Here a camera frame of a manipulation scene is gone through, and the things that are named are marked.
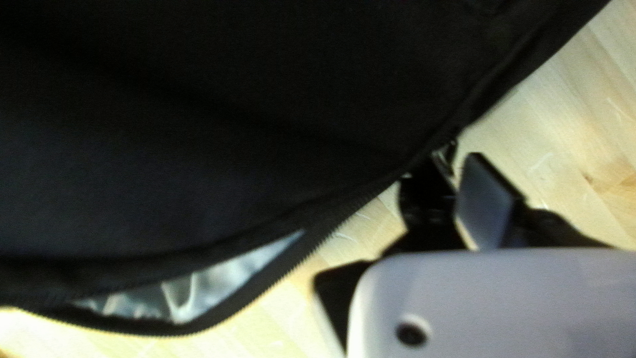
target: silver lining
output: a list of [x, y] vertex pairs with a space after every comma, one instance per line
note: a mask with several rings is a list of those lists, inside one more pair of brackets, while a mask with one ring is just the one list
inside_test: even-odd
[[88, 308], [103, 316], [158, 319], [185, 324], [229, 297], [304, 233], [304, 230], [296, 231], [188, 276], [106, 296], [82, 299], [73, 302], [73, 305]]

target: light wood surface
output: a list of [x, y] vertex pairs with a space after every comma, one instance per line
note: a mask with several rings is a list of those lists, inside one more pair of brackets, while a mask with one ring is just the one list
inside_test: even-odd
[[[636, 0], [613, 0], [568, 45], [460, 138], [483, 152], [535, 207], [636, 248]], [[265, 295], [184, 338], [140, 338], [0, 311], [0, 357], [339, 358], [311, 291], [314, 274], [372, 259], [404, 227], [397, 187], [354, 215]]]

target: screw hole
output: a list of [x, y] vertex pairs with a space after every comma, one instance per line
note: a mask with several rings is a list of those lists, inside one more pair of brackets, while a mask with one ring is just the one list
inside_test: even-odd
[[402, 323], [396, 329], [397, 338], [409, 347], [421, 347], [426, 343], [424, 331], [412, 323]]

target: black bag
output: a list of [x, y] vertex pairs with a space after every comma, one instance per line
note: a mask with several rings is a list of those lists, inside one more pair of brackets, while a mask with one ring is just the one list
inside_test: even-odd
[[0, 304], [206, 329], [606, 2], [0, 0]]

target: gray plastic object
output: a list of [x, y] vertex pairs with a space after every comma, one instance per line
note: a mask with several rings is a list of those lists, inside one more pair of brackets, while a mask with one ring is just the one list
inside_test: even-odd
[[395, 255], [360, 279], [347, 350], [349, 358], [634, 358], [636, 254]]
[[471, 250], [502, 247], [523, 205], [523, 196], [486, 158], [479, 153], [466, 156], [455, 201], [455, 226]]

